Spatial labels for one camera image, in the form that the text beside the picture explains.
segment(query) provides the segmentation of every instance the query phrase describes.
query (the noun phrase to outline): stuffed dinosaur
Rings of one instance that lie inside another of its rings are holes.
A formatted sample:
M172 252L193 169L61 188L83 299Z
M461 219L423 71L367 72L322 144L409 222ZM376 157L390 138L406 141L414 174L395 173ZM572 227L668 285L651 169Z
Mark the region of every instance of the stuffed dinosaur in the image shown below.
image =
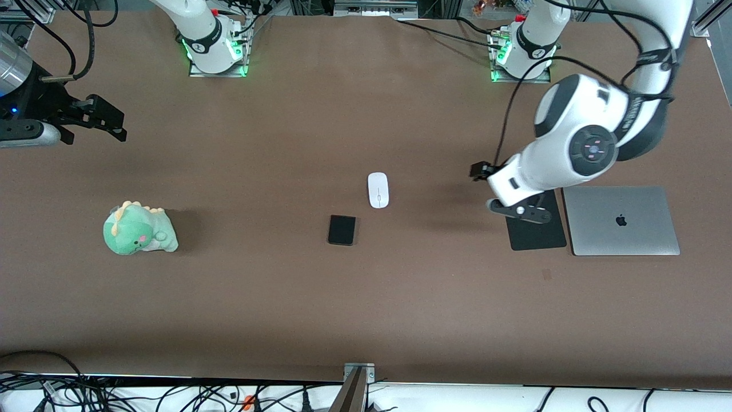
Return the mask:
M140 202L127 201L104 222L104 241L116 254L137 251L175 251L178 240L171 220L163 209L151 209Z

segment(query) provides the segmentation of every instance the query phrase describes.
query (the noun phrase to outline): smartphone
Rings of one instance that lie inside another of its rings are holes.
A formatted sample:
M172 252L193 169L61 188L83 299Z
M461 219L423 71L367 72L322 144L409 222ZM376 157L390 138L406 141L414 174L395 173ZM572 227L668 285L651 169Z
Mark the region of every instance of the smartphone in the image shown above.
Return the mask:
M330 216L328 243L332 245L353 246L356 232L356 218L353 216Z

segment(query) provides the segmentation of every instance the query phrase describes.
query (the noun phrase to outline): mouse pad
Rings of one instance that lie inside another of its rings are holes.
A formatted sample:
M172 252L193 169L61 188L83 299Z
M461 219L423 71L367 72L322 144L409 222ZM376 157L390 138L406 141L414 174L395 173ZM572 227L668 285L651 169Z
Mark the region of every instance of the mouse pad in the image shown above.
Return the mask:
M549 223L535 224L514 218L506 218L511 249L516 251L551 249L563 248L567 245L567 238L564 236L564 226L561 224L559 206L556 203L554 191L544 192L544 200L541 206L551 213Z

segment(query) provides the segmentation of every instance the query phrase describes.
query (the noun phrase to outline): silver laptop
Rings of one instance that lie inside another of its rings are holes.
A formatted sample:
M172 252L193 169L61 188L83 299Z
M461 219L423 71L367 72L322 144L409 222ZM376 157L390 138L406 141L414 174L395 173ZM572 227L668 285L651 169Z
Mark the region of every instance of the silver laptop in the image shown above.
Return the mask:
M575 255L680 253L662 187L573 186L563 192Z

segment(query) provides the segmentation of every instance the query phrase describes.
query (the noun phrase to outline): white mouse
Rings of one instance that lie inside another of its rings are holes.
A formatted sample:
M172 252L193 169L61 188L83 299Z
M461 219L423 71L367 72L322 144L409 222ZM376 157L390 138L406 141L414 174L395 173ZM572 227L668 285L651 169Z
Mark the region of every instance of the white mouse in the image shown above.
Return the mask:
M368 175L368 199L374 209L381 209L389 204L389 182L384 173Z

